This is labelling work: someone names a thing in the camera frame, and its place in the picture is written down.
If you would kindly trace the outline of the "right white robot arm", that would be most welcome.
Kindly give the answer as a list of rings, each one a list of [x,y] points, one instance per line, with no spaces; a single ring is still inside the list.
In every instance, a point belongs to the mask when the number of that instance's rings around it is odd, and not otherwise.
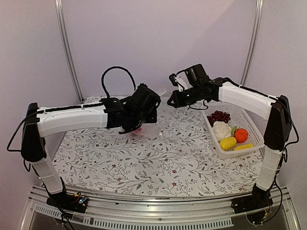
[[[177,88],[167,102],[174,108],[192,105],[201,100],[223,102],[252,112],[267,122],[263,135],[264,160],[255,186],[268,191],[282,163],[288,160],[286,148],[293,127],[288,98],[261,93],[236,84],[228,77],[212,80],[202,64],[172,73],[169,80]]]

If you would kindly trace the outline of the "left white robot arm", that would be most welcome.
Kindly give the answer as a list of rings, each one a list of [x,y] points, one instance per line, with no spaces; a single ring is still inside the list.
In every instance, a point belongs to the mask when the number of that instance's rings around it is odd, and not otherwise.
[[[30,162],[52,199],[61,208],[71,204],[65,185],[57,174],[45,149],[45,137],[78,129],[122,128],[122,134],[139,129],[142,124],[156,123],[160,96],[140,84],[132,96],[124,99],[103,98],[96,103],[65,107],[28,106],[23,122],[21,156]]]

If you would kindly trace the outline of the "red bell pepper toy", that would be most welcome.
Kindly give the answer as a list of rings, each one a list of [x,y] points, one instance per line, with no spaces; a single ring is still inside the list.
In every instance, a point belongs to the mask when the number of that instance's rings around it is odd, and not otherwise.
[[[134,131],[131,131],[131,133],[133,133],[133,134],[139,134],[141,131],[142,131],[142,128],[140,127],[140,128],[138,128],[138,129],[136,129],[136,130],[134,130]]]

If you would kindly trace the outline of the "clear zip top bag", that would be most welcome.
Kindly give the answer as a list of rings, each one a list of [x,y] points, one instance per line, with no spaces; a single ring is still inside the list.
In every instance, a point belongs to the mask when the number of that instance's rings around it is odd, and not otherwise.
[[[134,131],[142,128],[138,136],[154,138],[162,135],[162,125],[158,123],[158,107],[161,97],[166,94],[166,89],[157,92],[151,90],[146,85],[139,85],[133,95],[125,103],[130,108],[131,120],[130,130]]]

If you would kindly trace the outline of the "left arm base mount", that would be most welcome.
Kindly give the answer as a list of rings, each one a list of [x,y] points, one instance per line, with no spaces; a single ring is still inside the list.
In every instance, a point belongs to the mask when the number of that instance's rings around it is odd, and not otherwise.
[[[73,195],[68,194],[66,186],[62,183],[62,189],[57,193],[50,193],[46,188],[48,199],[47,204],[57,207],[60,210],[68,210],[77,213],[85,213],[88,206],[88,196],[77,192]]]

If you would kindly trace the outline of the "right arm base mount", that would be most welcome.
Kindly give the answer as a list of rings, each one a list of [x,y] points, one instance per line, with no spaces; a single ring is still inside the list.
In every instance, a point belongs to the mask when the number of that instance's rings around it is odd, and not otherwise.
[[[248,221],[254,225],[262,224],[273,204],[271,189],[272,186],[268,190],[262,190],[254,184],[250,195],[232,199],[231,208],[236,214],[253,211],[247,215]]]

